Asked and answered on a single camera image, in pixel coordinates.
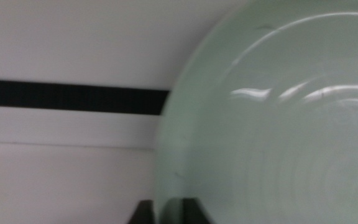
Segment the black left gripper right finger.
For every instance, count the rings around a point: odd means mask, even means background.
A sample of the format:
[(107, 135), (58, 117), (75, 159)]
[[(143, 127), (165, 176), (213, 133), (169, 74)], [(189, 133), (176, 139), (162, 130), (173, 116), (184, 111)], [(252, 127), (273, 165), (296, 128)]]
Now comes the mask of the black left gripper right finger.
[(183, 199), (183, 224), (212, 224), (198, 199)]

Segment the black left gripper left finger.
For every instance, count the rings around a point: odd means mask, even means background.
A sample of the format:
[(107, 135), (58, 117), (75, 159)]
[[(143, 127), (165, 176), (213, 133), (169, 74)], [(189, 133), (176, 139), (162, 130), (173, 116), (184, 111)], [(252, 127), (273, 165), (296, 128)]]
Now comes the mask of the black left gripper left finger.
[(127, 224), (154, 224), (154, 211), (152, 200), (141, 200)]

